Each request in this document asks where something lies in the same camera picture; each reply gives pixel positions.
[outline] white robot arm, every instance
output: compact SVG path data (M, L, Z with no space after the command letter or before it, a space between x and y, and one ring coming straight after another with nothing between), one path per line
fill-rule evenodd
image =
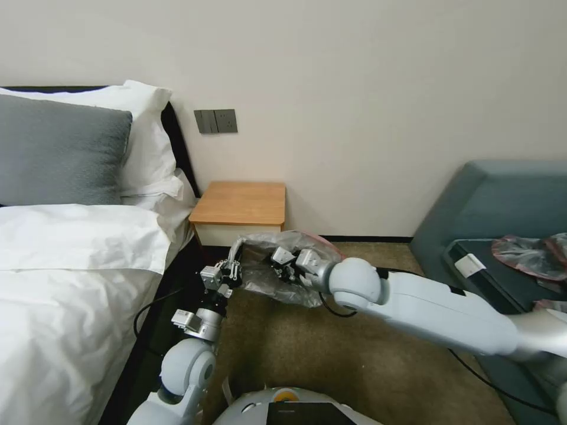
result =
M289 261L289 252L278 249L272 261ZM304 283L321 293L332 294L347 309L377 316L395 328L450 348L478 355L503 355L518 361L542 354L567 358L567 314L539 310L505 316L483 298L410 273L389 272L380 276L375 267L358 258L333 263L314 250L302 250L295 265ZM162 363L162 388L140 405L129 424L191 424L214 368L213 347L231 290L225 282L236 280L239 264L234 258L206 267L201 278L213 302L196 314L178 310L173 322L191 339L181 341ZM567 381L563 361L551 374ZM567 388L559 392L557 410L567 425Z

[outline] wooden nightstand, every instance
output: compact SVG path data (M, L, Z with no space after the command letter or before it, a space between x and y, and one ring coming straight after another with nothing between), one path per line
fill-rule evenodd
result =
M231 246L247 233L280 232L285 184L211 182L189 220L205 246Z

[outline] black wire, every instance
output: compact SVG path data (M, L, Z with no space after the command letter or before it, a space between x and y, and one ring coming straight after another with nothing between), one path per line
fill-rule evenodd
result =
M323 298L323 294L321 292L319 292L319 298L321 298L321 302L323 303L323 305L325 306L325 308L327 310L329 310L332 314L334 314L335 316L338 317L342 317L342 318L347 318L347 317L352 317L354 316L356 313L356 311L354 312L350 312L348 314L342 314L342 313L337 313L335 310L333 310L332 308L329 307L329 304L327 304L327 301L325 301L325 299Z
M164 295L163 297L159 297L156 298L155 300L153 300L151 303L146 304L144 307L142 307L138 313L136 313L136 316L134 317L134 323L133 323L133 327L134 327L134 335L136 335L136 339L138 340L139 344L142 344L144 346L144 348L146 349L146 351L150 352L151 354L154 354L158 357L163 357L165 354L162 354L156 350L154 350L153 348L151 348L148 344L143 343L143 340L139 339L140 333L138 332L138 319L139 317L142 315L142 313L144 311L146 311L147 309L149 309L152 305L157 304L158 302L161 302L165 299L168 299L171 296L174 296L176 294L179 294L182 290L185 289L185 286L182 287L181 289L175 290L173 292L170 292L167 295Z
M453 355L453 357L455 357L458 362L460 364L462 364L470 373L472 373L474 376L476 376L478 379L480 379L482 382L484 382L486 385L488 385L490 388L492 388L494 391L496 391L497 393L503 394L508 398L511 398L514 401L517 401L518 403L521 403L525 406L531 407L533 409L542 411L544 413L549 413L550 415L553 416L557 416L555 413L555 410L549 409L547 407L542 407L542 406L538 406L537 404L532 404L529 401L526 400L522 400L521 398L516 397L515 395L512 395L510 393L508 393L507 391L504 391L502 388L498 388L496 385L494 385L493 383L491 383L490 381L487 381L486 379L484 379L481 375L479 375L473 368L471 368L467 363L465 363L465 361L460 358L458 356L458 354L456 352L454 352L453 350L449 349L449 352Z

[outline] brown carpet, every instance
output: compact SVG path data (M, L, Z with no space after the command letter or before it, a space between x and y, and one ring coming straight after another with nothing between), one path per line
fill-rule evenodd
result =
M336 245L375 266L420 272L405 244ZM478 370L473 357L464 358ZM229 303L204 425L226 408L226 376L235 396L264 385L302 387L385 425L513 424L497 394L440 346L376 318L341 319L323 307L284 305L243 290Z

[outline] wall socket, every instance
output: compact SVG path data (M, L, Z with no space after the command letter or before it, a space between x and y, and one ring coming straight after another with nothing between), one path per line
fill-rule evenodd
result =
M234 109L215 109L214 118L217 122L219 133L238 133Z
M234 109L202 109L193 112L201 134L238 133Z

